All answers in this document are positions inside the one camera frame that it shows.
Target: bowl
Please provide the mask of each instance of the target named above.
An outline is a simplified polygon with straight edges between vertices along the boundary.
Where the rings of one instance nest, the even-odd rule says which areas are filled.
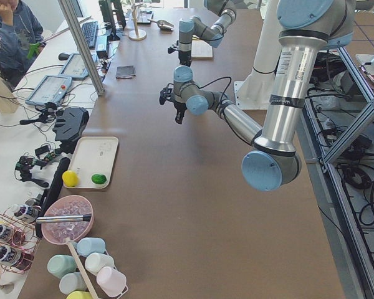
[[[55,245],[64,245],[66,238],[78,242],[84,238],[92,229],[94,222],[93,206],[85,197],[80,195],[69,195],[60,198],[48,208],[44,216],[84,215],[91,214],[89,222],[59,222],[43,223],[43,237]]]

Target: wooden table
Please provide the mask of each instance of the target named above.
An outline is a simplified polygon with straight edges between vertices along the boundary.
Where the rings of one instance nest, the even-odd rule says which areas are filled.
[[[64,189],[62,196],[81,194],[93,204],[89,236],[106,241],[127,276],[125,298],[344,298],[305,165],[274,192],[253,190],[241,174],[251,149],[225,122],[213,112],[186,113],[177,125],[173,106],[159,105],[178,66],[177,54],[166,50],[178,39],[178,20],[195,14],[207,24],[217,18],[194,9],[155,11],[176,32],[152,24],[141,42],[123,38],[85,130],[119,138],[112,181],[105,191]],[[194,79],[244,80],[261,26],[257,11],[239,11],[214,59],[193,62]],[[116,80],[119,65],[134,65],[137,76]],[[249,114],[263,121],[265,112]],[[41,242],[19,298],[65,297],[46,269],[59,253],[67,248]]]

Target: yellow lemon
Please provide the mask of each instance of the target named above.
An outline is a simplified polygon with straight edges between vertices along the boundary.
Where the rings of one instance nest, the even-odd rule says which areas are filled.
[[[79,178],[75,171],[67,170],[62,174],[62,180],[64,181],[65,186],[75,187],[79,183]]]

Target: black keyboard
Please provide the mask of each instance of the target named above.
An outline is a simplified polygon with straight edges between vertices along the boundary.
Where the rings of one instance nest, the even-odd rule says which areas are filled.
[[[90,49],[95,48],[97,40],[98,22],[92,21],[82,24],[82,33],[85,37],[86,43]]]

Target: cup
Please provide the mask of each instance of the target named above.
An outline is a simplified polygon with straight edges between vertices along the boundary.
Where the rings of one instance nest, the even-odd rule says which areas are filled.
[[[105,242],[101,238],[83,238],[77,243],[77,253],[88,257],[93,252],[103,254],[105,252]]]
[[[104,267],[114,268],[115,262],[113,258],[106,254],[98,254],[96,252],[90,254],[85,261],[85,268],[91,274],[97,276],[99,271]]]
[[[109,297],[116,297],[126,287],[126,276],[118,270],[106,266],[97,274],[97,283]]]
[[[61,279],[64,275],[75,272],[76,262],[70,255],[57,254],[47,263],[47,270],[55,277]]]
[[[60,291],[64,295],[69,295],[73,291],[86,291],[87,286],[79,272],[68,273],[61,278]]]
[[[74,291],[68,295],[67,299],[93,299],[89,292]]]

